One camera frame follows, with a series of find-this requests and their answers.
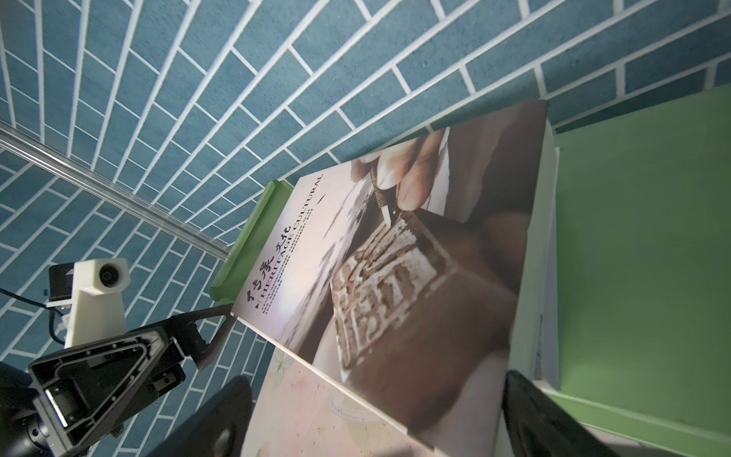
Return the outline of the white Loewe Foundation book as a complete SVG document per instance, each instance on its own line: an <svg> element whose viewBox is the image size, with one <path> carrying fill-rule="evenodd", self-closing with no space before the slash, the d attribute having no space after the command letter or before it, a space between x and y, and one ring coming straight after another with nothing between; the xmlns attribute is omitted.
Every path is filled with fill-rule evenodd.
<svg viewBox="0 0 731 457"><path fill-rule="evenodd" d="M559 175L560 150L554 150L555 164L552 175L550 232L546 270L544 271L543 313L541 327L541 346L537 351L534 374L538 384L546 390L560 389L560 348L559 348L559 293L556 226L556 188Z"/></svg>

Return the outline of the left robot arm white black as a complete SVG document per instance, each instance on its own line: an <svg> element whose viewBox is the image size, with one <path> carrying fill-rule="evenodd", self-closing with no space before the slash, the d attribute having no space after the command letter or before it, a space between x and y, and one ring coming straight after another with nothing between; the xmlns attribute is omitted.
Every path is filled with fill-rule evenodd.
<svg viewBox="0 0 731 457"><path fill-rule="evenodd" d="M192 358L205 369L222 350L232 306L175 314L119 336L1 366L1 453L83 456L105 436L186 379Z"/></svg>

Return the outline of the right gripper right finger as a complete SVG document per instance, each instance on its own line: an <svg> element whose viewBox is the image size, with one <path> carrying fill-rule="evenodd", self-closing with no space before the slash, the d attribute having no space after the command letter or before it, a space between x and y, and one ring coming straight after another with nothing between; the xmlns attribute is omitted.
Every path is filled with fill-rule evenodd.
<svg viewBox="0 0 731 457"><path fill-rule="evenodd" d="M519 371L506 374L502 405L516 456L614 456L566 411Z"/></svg>

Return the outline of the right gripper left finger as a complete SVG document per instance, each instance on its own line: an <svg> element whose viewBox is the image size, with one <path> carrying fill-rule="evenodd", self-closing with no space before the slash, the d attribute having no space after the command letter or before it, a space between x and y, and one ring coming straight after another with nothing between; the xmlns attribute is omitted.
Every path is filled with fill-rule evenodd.
<svg viewBox="0 0 731 457"><path fill-rule="evenodd" d="M150 456L239 456L253 409L249 378L236 376Z"/></svg>

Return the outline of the white-backed heritage culture book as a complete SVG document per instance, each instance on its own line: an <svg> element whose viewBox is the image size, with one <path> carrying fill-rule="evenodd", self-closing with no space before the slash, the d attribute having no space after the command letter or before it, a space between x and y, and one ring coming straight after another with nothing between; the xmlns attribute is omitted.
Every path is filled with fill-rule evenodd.
<svg viewBox="0 0 731 457"><path fill-rule="evenodd" d="M234 314L447 456L530 373L558 154L532 100L300 177Z"/></svg>

